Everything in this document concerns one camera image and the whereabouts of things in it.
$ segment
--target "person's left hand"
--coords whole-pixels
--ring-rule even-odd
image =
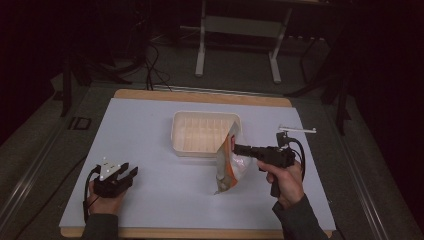
[[[90,206],[90,214],[114,214],[118,215],[119,209],[121,207],[122,201],[124,199],[125,193],[122,192],[116,198],[102,198],[94,194],[94,182],[91,181],[88,189],[90,191],[90,196],[87,198],[87,205]]]

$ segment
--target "gray sleeve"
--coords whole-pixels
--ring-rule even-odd
[[[118,240],[118,216],[113,214],[90,215],[81,239]]]
[[[283,227],[286,240],[322,240],[328,239],[327,235],[318,224],[308,197],[305,195],[296,205],[284,210],[276,202],[272,208]]]

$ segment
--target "hand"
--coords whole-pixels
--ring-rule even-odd
[[[257,161],[258,167],[268,172],[266,179],[269,183],[278,180],[278,186],[280,188],[278,202],[284,209],[298,203],[305,195],[302,185],[302,168],[298,161],[294,162],[295,164],[288,168],[278,168],[260,160]]]
[[[103,214],[114,214],[118,215],[119,208],[121,207],[125,193],[122,192],[116,198],[102,198],[94,194],[94,182],[91,181],[88,185],[90,196],[87,198],[87,204],[89,207],[90,214],[103,213]]]

